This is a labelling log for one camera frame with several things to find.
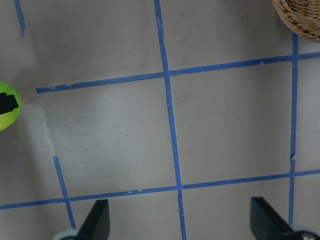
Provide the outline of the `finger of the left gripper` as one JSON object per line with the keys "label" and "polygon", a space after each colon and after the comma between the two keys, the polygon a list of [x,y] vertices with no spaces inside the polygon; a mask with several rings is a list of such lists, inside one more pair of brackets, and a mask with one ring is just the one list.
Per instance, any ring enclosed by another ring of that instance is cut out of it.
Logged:
{"label": "finger of the left gripper", "polygon": [[13,94],[7,94],[6,92],[0,93],[0,114],[7,114],[13,110],[19,108],[18,101]]}

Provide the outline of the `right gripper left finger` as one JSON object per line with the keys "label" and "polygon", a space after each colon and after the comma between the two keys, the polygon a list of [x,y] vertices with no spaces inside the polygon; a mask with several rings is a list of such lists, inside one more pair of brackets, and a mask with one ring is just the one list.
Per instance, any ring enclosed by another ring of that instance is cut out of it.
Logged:
{"label": "right gripper left finger", "polygon": [[109,202],[97,200],[79,229],[77,240],[107,240],[111,231]]}

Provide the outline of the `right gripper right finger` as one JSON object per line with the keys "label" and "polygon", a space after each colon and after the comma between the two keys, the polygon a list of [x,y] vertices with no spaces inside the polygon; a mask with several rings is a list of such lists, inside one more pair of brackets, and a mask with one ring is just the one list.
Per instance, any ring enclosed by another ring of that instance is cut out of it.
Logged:
{"label": "right gripper right finger", "polygon": [[250,199],[249,226],[256,240],[303,240],[263,197]]}

